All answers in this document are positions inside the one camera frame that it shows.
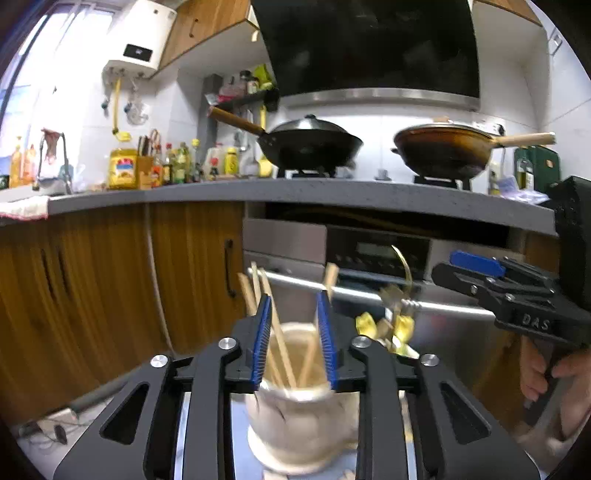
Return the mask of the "gold fork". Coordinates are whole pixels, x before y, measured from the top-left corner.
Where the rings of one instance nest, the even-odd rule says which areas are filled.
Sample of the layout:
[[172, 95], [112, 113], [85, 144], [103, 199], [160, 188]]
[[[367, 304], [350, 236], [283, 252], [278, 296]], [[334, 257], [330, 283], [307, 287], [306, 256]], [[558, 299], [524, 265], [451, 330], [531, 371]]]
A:
[[399, 260], [404, 270], [403, 280], [399, 283], [390, 282], [379, 291], [383, 305], [392, 311], [393, 321], [400, 316], [413, 317], [416, 305], [413, 299], [413, 275], [409, 263], [401, 250], [392, 245], [394, 256]]

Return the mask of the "yellow tulip pick left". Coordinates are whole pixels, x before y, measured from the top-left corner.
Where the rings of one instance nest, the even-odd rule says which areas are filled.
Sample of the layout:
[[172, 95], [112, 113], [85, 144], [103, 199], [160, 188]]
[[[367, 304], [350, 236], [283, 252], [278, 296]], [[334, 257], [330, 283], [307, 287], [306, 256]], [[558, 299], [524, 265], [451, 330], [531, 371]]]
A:
[[369, 312], [363, 312], [356, 317], [355, 323], [356, 332], [359, 335], [373, 340], [382, 340], [391, 332], [391, 324], [387, 319], [383, 318], [376, 322]]

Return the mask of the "yellow tulip pick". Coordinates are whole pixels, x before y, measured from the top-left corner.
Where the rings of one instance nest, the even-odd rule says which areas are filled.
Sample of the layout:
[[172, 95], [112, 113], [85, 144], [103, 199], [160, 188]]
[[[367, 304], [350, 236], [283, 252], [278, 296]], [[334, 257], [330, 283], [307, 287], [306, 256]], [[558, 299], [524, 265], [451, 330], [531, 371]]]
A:
[[376, 322], [369, 312], [363, 312], [356, 317], [355, 323], [356, 332], [359, 335], [373, 340], [382, 340], [391, 332], [391, 324], [387, 319], [383, 318]]
[[420, 354], [410, 346], [414, 335], [415, 321], [411, 316], [398, 315], [394, 321], [392, 344], [397, 355], [418, 359]]

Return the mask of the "cream boot-shaped ceramic holder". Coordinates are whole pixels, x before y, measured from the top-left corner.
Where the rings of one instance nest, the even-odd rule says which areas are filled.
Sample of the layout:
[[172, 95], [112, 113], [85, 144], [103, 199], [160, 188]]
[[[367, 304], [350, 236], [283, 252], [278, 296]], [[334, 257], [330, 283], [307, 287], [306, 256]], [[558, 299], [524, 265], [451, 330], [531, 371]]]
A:
[[317, 473], [358, 446], [359, 404], [356, 393], [332, 391], [318, 351], [304, 388], [280, 388], [264, 379], [245, 396], [249, 448], [271, 471]]

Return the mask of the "yellow tulip pick right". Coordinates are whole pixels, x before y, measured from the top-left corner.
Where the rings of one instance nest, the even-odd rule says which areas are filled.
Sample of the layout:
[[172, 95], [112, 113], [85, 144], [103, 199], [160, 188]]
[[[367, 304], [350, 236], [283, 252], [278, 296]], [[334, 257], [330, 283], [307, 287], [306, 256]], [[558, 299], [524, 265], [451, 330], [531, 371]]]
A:
[[420, 354], [410, 346], [414, 335], [415, 321], [411, 316], [398, 315], [394, 321], [392, 344], [397, 355], [418, 359]]

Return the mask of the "green box on counter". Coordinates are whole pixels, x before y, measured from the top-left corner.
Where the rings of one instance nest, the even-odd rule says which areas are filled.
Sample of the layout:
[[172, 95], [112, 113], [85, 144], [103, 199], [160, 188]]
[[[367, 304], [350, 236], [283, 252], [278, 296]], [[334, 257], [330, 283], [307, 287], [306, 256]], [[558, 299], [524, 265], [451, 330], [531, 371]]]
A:
[[514, 176], [521, 190], [546, 193], [560, 181], [559, 155], [544, 146], [519, 147], [514, 151]]

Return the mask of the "wooden base cabinets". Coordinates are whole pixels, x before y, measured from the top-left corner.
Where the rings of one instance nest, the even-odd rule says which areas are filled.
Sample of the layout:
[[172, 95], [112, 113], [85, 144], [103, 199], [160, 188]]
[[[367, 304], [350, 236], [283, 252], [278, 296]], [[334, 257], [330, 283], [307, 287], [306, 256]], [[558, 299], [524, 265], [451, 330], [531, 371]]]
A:
[[1, 230], [1, 417], [64, 407], [245, 312], [239, 202], [122, 205]]

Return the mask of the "black wok with lid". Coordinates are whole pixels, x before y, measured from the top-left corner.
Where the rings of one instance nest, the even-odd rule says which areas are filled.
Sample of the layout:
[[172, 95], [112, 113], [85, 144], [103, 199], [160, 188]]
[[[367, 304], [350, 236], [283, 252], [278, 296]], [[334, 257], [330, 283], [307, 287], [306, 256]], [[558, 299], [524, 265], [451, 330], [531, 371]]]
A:
[[270, 131], [217, 107], [210, 107], [208, 116], [256, 136], [260, 150], [281, 171], [317, 171], [334, 177], [337, 168], [355, 160], [363, 146], [359, 137], [311, 114]]

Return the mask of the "yellow cooking oil bottle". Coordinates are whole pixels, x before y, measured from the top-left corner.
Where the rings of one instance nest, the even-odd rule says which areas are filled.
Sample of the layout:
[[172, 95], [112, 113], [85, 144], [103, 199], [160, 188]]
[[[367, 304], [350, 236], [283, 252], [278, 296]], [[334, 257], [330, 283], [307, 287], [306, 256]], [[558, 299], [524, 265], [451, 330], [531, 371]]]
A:
[[118, 144], [109, 156], [108, 188], [110, 190], [135, 189], [137, 149], [129, 132], [118, 132], [115, 137]]

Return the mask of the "black range hood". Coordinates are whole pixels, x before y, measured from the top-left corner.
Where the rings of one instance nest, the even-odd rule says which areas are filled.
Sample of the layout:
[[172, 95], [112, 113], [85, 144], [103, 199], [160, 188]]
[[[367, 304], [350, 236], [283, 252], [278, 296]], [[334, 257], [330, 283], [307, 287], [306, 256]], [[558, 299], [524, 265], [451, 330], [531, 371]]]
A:
[[254, 1], [252, 9], [291, 103], [481, 105], [466, 1]]

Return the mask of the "white water heater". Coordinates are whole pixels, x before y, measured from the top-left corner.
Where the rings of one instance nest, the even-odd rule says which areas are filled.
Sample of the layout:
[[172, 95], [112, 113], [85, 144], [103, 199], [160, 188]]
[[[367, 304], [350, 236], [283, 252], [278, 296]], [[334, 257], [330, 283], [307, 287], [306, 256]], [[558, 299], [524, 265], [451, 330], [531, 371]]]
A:
[[135, 1], [113, 27], [103, 70], [149, 78], [158, 70], [177, 12], [154, 1]]

